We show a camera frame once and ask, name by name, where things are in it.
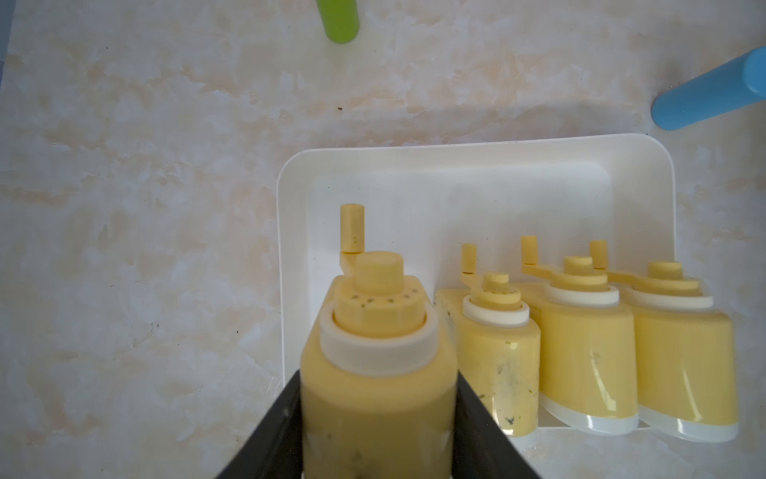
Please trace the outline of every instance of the blue cylinder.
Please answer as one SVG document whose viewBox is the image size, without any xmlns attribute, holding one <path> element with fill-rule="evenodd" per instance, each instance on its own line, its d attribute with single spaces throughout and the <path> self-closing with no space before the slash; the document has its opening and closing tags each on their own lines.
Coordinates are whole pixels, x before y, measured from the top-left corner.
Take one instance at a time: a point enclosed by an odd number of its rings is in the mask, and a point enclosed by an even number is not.
<svg viewBox="0 0 766 479">
<path fill-rule="evenodd" d="M 659 95 L 652 118 L 664 130 L 677 130 L 761 100 L 766 100 L 766 47 Z"/>
</svg>

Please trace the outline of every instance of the green cylinder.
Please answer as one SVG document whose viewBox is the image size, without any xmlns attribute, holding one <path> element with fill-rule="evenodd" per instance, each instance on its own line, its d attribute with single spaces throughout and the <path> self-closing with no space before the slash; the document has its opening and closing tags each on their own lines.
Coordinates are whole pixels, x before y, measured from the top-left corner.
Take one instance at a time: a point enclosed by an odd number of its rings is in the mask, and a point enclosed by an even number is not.
<svg viewBox="0 0 766 479">
<path fill-rule="evenodd" d="M 359 33 L 356 0 L 316 0 L 327 38 L 335 43 L 349 43 Z"/>
</svg>

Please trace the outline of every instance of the white plastic tray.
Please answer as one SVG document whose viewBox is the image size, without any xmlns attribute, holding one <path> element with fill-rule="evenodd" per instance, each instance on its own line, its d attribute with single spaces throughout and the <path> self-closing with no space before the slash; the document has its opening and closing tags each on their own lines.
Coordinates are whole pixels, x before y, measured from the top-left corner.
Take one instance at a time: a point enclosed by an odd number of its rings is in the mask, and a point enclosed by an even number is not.
<svg viewBox="0 0 766 479">
<path fill-rule="evenodd" d="M 289 378 L 338 264 L 343 203 L 365 206 L 367 251 L 395 251 L 429 297 L 461 287 L 460 243 L 479 269 L 519 272 L 519 237 L 561 264 L 610 242 L 615 268 L 675 258 L 673 162 L 636 133 L 504 143 L 310 149 L 277 180 L 283 373 Z M 540 427 L 563 427 L 543 408 Z"/>
</svg>

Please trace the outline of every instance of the yellow plastic container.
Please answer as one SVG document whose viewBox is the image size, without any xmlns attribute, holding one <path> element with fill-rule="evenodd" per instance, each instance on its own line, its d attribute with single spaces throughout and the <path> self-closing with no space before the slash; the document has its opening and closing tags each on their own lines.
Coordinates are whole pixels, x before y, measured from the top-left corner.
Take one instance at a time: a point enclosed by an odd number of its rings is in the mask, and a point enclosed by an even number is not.
<svg viewBox="0 0 766 479">
<path fill-rule="evenodd" d="M 537 265 L 537 238 L 522 237 L 522 272 L 544 278 L 515 287 L 542 331 L 540 404 L 591 434 L 638 426 L 633 314 L 590 257 L 566 257 L 562 271 Z"/>
<path fill-rule="evenodd" d="M 341 265 L 301 356 L 307 479 L 447 479 L 457 358 L 400 255 L 364 251 L 343 205 Z"/>
<path fill-rule="evenodd" d="M 507 435 L 537 429 L 540 328 L 508 274 L 476 274 L 476 245 L 463 245 L 462 279 L 470 290 L 440 290 L 436 310 L 457 348 L 457 364 Z"/>
<path fill-rule="evenodd" d="M 641 420 L 689 441 L 731 441 L 738 434 L 732 321 L 713 308 L 700 280 L 675 261 L 649 263 L 647 276 L 608 270 L 607 244 L 591 255 L 636 322 Z"/>
</svg>

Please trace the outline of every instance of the white ring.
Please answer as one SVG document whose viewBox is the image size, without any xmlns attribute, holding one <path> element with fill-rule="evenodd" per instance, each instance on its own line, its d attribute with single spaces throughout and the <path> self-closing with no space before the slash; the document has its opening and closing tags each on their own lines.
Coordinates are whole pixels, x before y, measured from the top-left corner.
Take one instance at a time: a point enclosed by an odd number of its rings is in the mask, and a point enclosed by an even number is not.
<svg viewBox="0 0 766 479">
<path fill-rule="evenodd" d="M 737 437 L 739 423 L 730 425 L 711 425 L 684 421 L 638 405 L 641 421 L 665 434 L 694 442 L 727 442 Z"/>
<path fill-rule="evenodd" d="M 627 301 L 634 306 L 648 307 L 655 310 L 699 313 L 713 308 L 713 296 L 670 296 L 636 291 L 633 287 L 625 288 Z"/>
<path fill-rule="evenodd" d="M 614 307 L 620 304 L 620 290 L 609 285 L 609 291 L 570 291 L 546 283 L 545 299 L 565 306 Z"/>
<path fill-rule="evenodd" d="M 436 310 L 425 302 L 426 319 L 405 336 L 368 338 L 344 330 L 332 318 L 335 301 L 319 312 L 319 346 L 328 361 L 362 376 L 399 376 L 426 366 L 439 348 Z"/>
<path fill-rule="evenodd" d="M 600 436 L 618 436 L 627 434 L 638 427 L 638 414 L 627 418 L 602 418 L 577 412 L 566 406 L 558 404 L 548 396 L 540 393 L 540 405 L 548 410 L 551 415 L 580 431 Z"/>
<path fill-rule="evenodd" d="M 477 306 L 471 303 L 471 296 L 466 296 L 463 298 L 463 315 L 487 326 L 513 328 L 529 323 L 529 305 L 522 301 L 521 309 L 497 311 Z"/>
</svg>

